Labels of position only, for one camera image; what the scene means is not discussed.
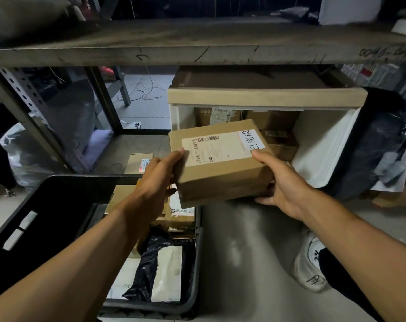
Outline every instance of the white plastic container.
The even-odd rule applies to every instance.
[[[168,90],[172,130],[196,126],[195,107],[300,111],[293,127],[295,170],[315,188],[325,186],[367,92],[338,70],[319,76],[298,66],[181,67]]]

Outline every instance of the hand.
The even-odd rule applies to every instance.
[[[271,168],[275,175],[274,195],[257,197],[255,202],[265,205],[276,205],[288,216],[303,220],[307,200],[312,197],[313,189],[288,164],[275,156],[254,150],[252,156]]]
[[[163,159],[152,158],[145,168],[141,183],[136,190],[121,201],[117,207],[123,211],[133,211],[137,205],[145,213],[147,223],[153,222],[163,212],[164,200],[176,192],[167,187],[174,183],[173,167],[184,155],[184,148],[171,152]]]

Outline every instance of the barcode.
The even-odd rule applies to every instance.
[[[197,139],[193,139],[193,149],[194,149],[194,156],[196,158],[196,162],[199,163],[201,161],[201,159],[200,159],[200,151],[197,146]]]
[[[211,140],[219,140],[219,136],[204,136],[202,138],[197,138],[198,142],[211,141]]]

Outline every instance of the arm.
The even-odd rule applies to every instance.
[[[258,151],[253,156],[273,170],[276,181],[272,197],[255,200],[304,222],[385,321],[406,321],[406,245],[313,189],[285,162]]]
[[[0,321],[95,321],[141,232],[176,191],[167,186],[183,152],[153,158],[139,187],[107,217],[4,292]]]

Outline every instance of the black plastic crate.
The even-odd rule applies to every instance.
[[[54,175],[30,193],[0,228],[0,294],[66,248],[103,217],[116,185],[136,185],[141,175]],[[37,216],[27,228],[23,219]],[[16,230],[22,232],[9,250],[5,242]],[[196,260],[191,296],[182,305],[106,299],[99,316],[153,319],[192,319],[196,315],[202,255],[200,209],[196,211]]]

